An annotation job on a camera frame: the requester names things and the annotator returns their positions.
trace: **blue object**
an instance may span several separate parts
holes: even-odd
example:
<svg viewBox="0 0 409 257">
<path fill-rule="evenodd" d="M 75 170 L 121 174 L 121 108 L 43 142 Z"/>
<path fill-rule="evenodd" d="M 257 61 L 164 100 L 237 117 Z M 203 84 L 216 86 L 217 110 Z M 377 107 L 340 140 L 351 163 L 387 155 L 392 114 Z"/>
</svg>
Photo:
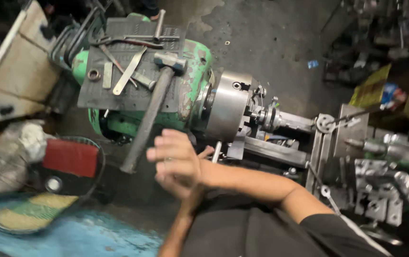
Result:
<svg viewBox="0 0 409 257">
<path fill-rule="evenodd" d="M 385 83 L 384 84 L 384 92 L 382 93 L 382 98 L 380 100 L 381 104 L 386 104 L 392 100 L 393 93 L 398 88 L 397 85 L 392 83 Z"/>
<path fill-rule="evenodd" d="M 2 202 L 0 208 L 18 202 Z M 65 214 L 35 235 L 0 232 L 0 252 L 12 257 L 155 257 L 161 244 L 156 232 L 139 231 L 93 210 Z"/>
<path fill-rule="evenodd" d="M 309 61 L 308 62 L 308 68 L 312 69 L 319 66 L 319 62 L 317 60 Z"/>
</svg>

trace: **hammer head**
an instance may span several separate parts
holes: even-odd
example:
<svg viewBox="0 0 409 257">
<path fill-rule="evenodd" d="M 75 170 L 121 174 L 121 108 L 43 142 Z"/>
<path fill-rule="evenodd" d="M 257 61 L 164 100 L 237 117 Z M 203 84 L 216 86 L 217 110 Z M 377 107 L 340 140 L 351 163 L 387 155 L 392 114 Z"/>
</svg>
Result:
<svg viewBox="0 0 409 257">
<path fill-rule="evenodd" d="M 182 75 L 187 69 L 187 60 L 179 59 L 177 54 L 170 52 L 155 53 L 154 62 L 160 67 L 164 66 L 171 67 L 174 70 L 174 72 L 178 75 Z"/>
</svg>

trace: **black shirt sleeve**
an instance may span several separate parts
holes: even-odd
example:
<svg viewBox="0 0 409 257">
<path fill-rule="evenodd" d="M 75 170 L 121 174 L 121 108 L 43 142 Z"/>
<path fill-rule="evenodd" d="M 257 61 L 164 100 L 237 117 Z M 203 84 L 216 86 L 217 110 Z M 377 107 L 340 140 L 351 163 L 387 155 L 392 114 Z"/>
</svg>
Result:
<svg viewBox="0 0 409 257">
<path fill-rule="evenodd" d="M 385 257 L 386 255 L 358 236 L 334 214 L 316 214 L 299 224 L 322 248 L 348 257 Z"/>
</svg>

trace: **forearm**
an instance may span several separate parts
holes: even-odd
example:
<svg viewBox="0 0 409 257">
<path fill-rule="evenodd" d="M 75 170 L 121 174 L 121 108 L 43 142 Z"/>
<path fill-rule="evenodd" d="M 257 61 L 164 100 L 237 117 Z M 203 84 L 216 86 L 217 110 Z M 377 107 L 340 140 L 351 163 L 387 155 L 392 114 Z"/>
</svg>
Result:
<svg viewBox="0 0 409 257">
<path fill-rule="evenodd" d="M 194 217 L 188 207 L 181 206 L 168 236 L 158 250 L 158 257 L 178 257 L 181 254 L 182 245 L 193 220 Z"/>
<path fill-rule="evenodd" d="M 278 203 L 297 223 L 317 213 L 333 213 L 304 187 L 291 179 L 266 172 L 201 161 L 202 183 L 235 190 L 255 199 Z"/>
</svg>

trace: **red pad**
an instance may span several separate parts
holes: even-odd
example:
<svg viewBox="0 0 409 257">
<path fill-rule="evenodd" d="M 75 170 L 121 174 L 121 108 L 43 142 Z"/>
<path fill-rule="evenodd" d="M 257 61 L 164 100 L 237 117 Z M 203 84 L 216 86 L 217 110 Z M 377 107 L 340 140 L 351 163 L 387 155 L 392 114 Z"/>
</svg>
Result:
<svg viewBox="0 0 409 257">
<path fill-rule="evenodd" d="M 93 178 L 97 167 L 97 155 L 98 148 L 93 145 L 48 139 L 43 167 Z"/>
</svg>

